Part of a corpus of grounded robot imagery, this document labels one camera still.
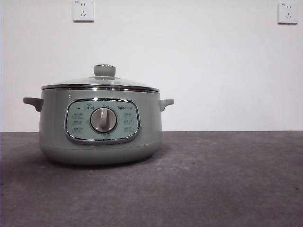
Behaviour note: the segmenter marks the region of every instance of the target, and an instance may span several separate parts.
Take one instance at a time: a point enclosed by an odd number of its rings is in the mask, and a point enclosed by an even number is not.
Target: control panel
[[[69,139],[83,144],[114,144],[133,140],[140,128],[138,108],[123,99],[80,99],[65,116]]]

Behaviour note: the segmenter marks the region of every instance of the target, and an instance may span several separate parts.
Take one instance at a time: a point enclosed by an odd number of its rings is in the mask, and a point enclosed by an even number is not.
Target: side handle
[[[175,103],[174,99],[163,99],[163,100],[160,100],[160,110],[164,111],[166,106],[173,105],[174,103]]]
[[[23,103],[30,104],[35,107],[35,109],[40,112],[43,106],[43,99],[42,98],[23,98]]]

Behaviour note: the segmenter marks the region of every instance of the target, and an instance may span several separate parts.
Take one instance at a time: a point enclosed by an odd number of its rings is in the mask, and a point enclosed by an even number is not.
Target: lid knob
[[[112,65],[95,65],[94,74],[96,75],[96,77],[114,77],[116,74],[116,68]]]

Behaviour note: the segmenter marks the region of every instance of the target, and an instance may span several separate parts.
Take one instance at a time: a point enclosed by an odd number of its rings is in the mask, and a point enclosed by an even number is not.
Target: electrical socket
[[[278,3],[278,23],[297,24],[298,23],[298,3],[280,2]]]
[[[72,14],[74,22],[94,22],[94,1],[74,0]]]

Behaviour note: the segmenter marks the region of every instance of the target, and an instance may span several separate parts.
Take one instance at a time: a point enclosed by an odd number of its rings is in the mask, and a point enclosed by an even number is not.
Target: silver dial
[[[105,107],[95,110],[90,117],[92,127],[99,132],[109,132],[113,130],[116,122],[117,117],[114,111]]]

